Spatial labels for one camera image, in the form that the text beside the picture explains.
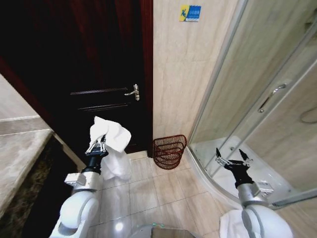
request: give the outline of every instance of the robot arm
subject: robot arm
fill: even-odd
[[[230,170],[236,180],[239,199],[243,206],[242,220],[250,238],[293,238],[289,225],[277,213],[268,208],[267,196],[273,193],[269,183],[254,182],[248,175],[250,162],[247,154],[240,150],[244,161],[226,160],[216,149],[216,161]]]
[[[108,155],[105,137],[92,144],[85,154],[88,166],[81,173],[68,174],[65,179],[66,184],[74,187],[74,194],[63,203],[50,238],[85,238],[97,213],[99,202],[94,193],[100,186],[101,160]]]

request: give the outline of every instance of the bathroom counter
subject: bathroom counter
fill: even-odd
[[[0,218],[52,134],[44,129],[0,136]]]

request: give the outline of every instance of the sticker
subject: sticker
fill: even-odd
[[[201,6],[195,5],[182,5],[179,21],[198,21],[201,8]]]

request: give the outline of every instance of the door handle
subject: door handle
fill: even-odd
[[[131,92],[131,93],[125,93],[124,95],[125,96],[130,96],[130,95],[132,95],[132,94],[134,94],[135,95],[135,100],[140,100],[140,94],[139,94],[139,86],[137,85],[137,84],[134,84],[133,85],[133,88],[134,88],[134,91],[133,92]]]
[[[263,113],[264,112],[264,109],[263,107],[267,104],[267,102],[270,100],[271,97],[273,97],[273,95],[275,93],[277,93],[279,90],[283,89],[283,88],[286,88],[286,83],[283,83],[281,85],[279,85],[277,88],[275,88],[271,93],[270,95],[266,98],[266,100],[262,103],[262,105],[259,107],[258,109],[258,112],[259,113]]]

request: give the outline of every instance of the wastebasket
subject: wastebasket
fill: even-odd
[[[165,170],[176,168],[182,158],[187,139],[184,135],[174,135],[153,140],[153,159],[157,166]]]

